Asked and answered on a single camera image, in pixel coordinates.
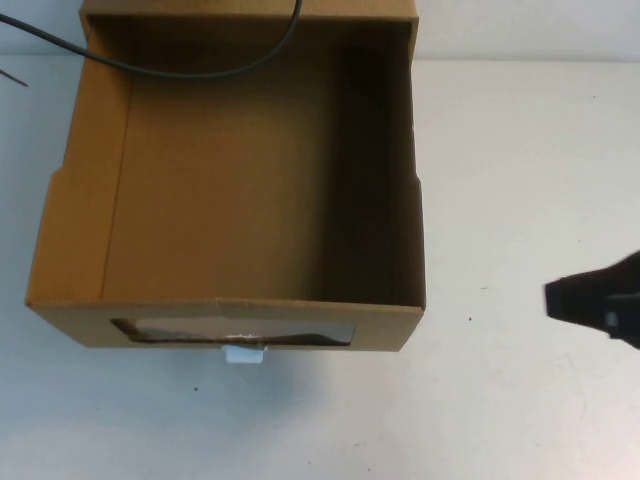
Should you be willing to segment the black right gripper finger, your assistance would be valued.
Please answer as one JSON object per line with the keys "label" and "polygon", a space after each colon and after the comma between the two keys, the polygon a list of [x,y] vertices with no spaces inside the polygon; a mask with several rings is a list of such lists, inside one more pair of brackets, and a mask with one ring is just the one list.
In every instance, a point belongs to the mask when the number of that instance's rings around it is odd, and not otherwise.
{"label": "black right gripper finger", "polygon": [[639,296],[639,252],[606,268],[547,283],[544,294],[549,317],[606,331],[605,299],[612,295]]}
{"label": "black right gripper finger", "polygon": [[605,299],[605,327],[609,337],[636,350],[640,347],[638,295],[612,295]]}

